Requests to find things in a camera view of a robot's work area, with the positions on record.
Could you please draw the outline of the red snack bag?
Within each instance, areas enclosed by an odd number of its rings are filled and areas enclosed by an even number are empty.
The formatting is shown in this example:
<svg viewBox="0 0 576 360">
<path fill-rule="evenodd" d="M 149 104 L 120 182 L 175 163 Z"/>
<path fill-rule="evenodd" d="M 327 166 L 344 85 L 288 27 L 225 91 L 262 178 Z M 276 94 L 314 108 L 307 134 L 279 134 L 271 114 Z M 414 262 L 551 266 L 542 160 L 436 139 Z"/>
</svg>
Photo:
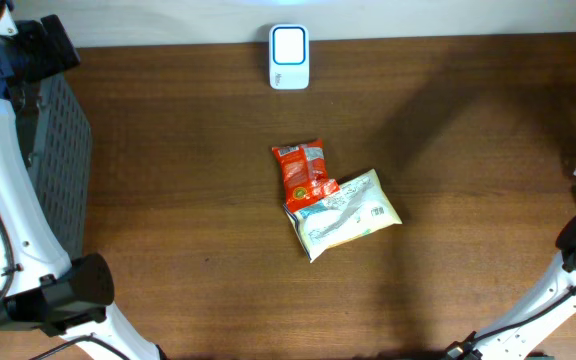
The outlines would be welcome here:
<svg viewBox="0 0 576 360">
<path fill-rule="evenodd" d="M 273 147 L 282 172 L 285 205 L 289 212 L 311 206 L 340 190 L 326 168 L 323 141 Z"/>
</svg>

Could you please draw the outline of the yellow white snack bag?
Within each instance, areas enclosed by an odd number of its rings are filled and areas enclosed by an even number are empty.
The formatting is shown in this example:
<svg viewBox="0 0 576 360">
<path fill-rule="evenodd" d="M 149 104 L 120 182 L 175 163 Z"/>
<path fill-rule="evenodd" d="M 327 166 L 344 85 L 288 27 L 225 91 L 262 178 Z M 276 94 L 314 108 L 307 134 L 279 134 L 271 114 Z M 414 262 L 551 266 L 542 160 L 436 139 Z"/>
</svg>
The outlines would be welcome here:
<svg viewBox="0 0 576 360">
<path fill-rule="evenodd" d="M 402 223 L 375 169 L 310 206 L 294 212 L 284 206 L 284 212 L 310 262 L 329 248 Z"/>
</svg>

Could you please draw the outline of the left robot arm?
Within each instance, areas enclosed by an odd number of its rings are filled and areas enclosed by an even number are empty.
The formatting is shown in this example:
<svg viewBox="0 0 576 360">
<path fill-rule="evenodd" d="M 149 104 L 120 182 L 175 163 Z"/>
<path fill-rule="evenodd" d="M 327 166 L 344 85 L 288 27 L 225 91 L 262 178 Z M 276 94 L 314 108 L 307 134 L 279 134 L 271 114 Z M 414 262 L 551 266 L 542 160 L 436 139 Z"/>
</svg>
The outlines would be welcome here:
<svg viewBox="0 0 576 360">
<path fill-rule="evenodd" d="M 105 259 L 71 259 L 49 227 L 22 157 L 13 88 L 63 73 L 80 57 L 56 15 L 15 21 L 0 1 L 0 331 L 38 329 L 93 359 L 162 359 L 114 302 Z"/>
</svg>

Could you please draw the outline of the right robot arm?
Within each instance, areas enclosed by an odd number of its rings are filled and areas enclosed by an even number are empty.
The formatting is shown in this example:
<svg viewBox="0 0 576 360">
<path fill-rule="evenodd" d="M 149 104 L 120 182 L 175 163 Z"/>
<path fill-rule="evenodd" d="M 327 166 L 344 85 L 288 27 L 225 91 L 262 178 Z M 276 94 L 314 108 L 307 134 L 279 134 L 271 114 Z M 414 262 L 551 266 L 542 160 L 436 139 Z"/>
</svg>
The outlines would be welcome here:
<svg viewBox="0 0 576 360">
<path fill-rule="evenodd" d="M 509 312 L 490 326 L 451 344 L 445 359 L 526 359 L 576 313 L 576 216 L 562 229 L 544 276 Z"/>
</svg>

